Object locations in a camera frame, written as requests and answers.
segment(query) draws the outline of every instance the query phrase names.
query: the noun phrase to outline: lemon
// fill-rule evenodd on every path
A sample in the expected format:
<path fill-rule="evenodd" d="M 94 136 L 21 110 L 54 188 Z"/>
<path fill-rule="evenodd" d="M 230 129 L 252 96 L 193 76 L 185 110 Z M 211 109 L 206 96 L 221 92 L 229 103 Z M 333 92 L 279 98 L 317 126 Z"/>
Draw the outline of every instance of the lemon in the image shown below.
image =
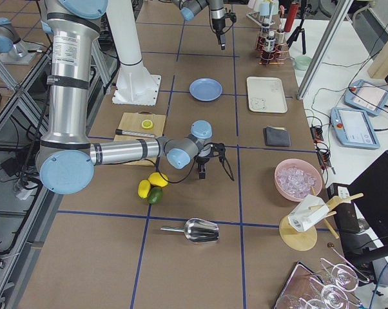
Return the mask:
<path fill-rule="evenodd" d="M 165 187 L 168 184 L 168 177 L 165 174 L 155 172 L 148 177 L 148 181 L 157 187 Z"/>
<path fill-rule="evenodd" d="M 151 183 L 147 180 L 141 180 L 138 185 L 138 196 L 140 198 L 147 198 L 151 190 Z"/>
<path fill-rule="evenodd" d="M 152 129 L 154 126 L 153 122 L 150 119 L 145 119 L 141 122 L 141 127 L 145 130 Z"/>

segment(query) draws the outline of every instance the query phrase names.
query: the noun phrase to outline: tablet screen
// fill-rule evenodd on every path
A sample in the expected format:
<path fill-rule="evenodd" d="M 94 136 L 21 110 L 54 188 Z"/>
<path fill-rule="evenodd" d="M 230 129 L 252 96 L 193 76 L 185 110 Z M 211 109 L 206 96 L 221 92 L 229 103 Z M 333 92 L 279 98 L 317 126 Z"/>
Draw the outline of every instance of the tablet screen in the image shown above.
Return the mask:
<path fill-rule="evenodd" d="M 361 144 L 376 143 L 361 111 L 340 110 L 339 113 L 349 142 Z"/>

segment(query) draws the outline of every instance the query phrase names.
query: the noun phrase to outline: metal scoop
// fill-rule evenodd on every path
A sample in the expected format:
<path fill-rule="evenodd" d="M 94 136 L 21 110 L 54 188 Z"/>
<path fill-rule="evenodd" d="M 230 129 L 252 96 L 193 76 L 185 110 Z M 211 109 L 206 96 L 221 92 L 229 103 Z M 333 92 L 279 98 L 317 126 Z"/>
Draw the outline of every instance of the metal scoop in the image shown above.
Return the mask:
<path fill-rule="evenodd" d="M 207 243 L 218 240 L 218 225 L 203 219 L 193 218 L 184 227 L 162 227 L 161 230 L 183 232 L 193 243 Z"/>

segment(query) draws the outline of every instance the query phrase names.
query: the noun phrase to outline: lemon slice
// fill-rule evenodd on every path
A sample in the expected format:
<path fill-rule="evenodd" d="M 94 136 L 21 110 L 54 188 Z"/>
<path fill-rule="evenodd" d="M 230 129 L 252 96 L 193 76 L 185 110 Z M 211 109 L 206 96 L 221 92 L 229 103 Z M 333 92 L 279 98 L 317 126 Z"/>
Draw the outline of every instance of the lemon slice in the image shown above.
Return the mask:
<path fill-rule="evenodd" d="M 143 129 L 146 129 L 146 130 L 152 129 L 153 126 L 154 126 L 154 124 L 153 124 L 153 122 L 152 122 L 150 119 L 145 119 L 145 120 L 143 120 L 143 121 L 141 122 L 141 127 L 142 127 Z"/>

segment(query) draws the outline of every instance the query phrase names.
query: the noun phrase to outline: white pole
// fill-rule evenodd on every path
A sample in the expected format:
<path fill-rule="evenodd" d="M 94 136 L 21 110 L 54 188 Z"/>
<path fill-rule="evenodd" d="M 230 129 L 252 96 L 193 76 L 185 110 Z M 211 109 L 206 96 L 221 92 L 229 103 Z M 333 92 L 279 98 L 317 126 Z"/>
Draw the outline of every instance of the white pole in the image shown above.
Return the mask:
<path fill-rule="evenodd" d="M 106 12 L 121 61 L 113 103 L 155 105 L 161 76 L 150 75 L 142 62 L 131 0 L 109 0 Z"/>

